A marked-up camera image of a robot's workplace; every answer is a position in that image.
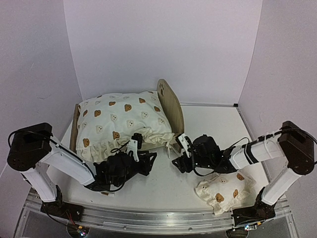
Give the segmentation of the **large bear print cushion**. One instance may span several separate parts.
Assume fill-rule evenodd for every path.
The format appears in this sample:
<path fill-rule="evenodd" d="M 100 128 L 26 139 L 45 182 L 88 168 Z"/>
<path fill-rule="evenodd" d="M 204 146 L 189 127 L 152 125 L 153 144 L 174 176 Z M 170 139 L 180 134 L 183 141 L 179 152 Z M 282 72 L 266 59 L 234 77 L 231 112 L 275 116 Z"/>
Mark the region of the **large bear print cushion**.
<path fill-rule="evenodd" d="M 101 163 L 111 150 L 142 135 L 146 146 L 169 146 L 175 134 L 156 91 L 104 94 L 77 106 L 76 153 L 85 161 Z"/>

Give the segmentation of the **wooden pet bed frame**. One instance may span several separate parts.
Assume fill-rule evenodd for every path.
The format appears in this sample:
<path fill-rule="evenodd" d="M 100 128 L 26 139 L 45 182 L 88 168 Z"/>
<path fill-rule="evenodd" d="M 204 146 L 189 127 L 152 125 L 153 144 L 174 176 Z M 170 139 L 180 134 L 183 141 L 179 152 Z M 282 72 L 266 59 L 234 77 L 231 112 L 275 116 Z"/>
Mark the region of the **wooden pet bed frame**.
<path fill-rule="evenodd" d="M 180 102 L 165 79 L 159 79 L 157 83 L 158 98 L 162 105 L 162 109 L 169 121 L 172 132 L 175 136 L 184 133 L 185 124 L 183 111 Z M 69 149 L 76 152 L 76 140 L 78 135 L 77 122 L 80 116 L 79 104 L 75 105 L 74 115 L 70 129 Z"/>

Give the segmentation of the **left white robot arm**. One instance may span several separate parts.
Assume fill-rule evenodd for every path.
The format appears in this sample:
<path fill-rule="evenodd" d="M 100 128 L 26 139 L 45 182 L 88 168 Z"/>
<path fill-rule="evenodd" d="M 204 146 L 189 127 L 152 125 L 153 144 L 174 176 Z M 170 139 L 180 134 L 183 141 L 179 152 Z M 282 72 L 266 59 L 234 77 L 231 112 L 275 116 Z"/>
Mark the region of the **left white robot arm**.
<path fill-rule="evenodd" d="M 137 174 L 148 176 L 157 157 L 156 153 L 140 150 L 142 135 L 135 133 L 128 142 L 112 149 L 113 155 L 106 161 L 89 167 L 53 136 L 52 126 L 46 122 L 13 131 L 7 140 L 7 163 L 37 192 L 41 212 L 73 223 L 81 221 L 84 208 L 63 201 L 61 189 L 52 182 L 44 165 L 58 169 L 90 191 L 109 194 L 120 191 Z"/>

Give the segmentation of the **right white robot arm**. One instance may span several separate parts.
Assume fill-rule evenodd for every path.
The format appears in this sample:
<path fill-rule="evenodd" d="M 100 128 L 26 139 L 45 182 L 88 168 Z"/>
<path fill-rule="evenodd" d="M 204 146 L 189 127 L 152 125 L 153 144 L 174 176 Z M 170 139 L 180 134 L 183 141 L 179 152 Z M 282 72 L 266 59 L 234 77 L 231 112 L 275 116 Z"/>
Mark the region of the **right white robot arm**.
<path fill-rule="evenodd" d="M 194 141 L 181 134 L 176 140 L 184 152 L 172 160 L 172 164 L 181 173 L 203 168 L 217 174 L 232 174 L 263 161 L 277 158 L 287 160 L 280 174 L 260 190 L 254 205 L 233 210 L 235 228 L 248 229 L 274 218 L 278 199 L 296 180 L 311 173 L 317 164 L 317 140 L 291 121 L 285 121 L 276 132 L 262 135 L 243 145 L 234 143 L 225 150 L 220 150 L 215 140 L 205 134 Z"/>

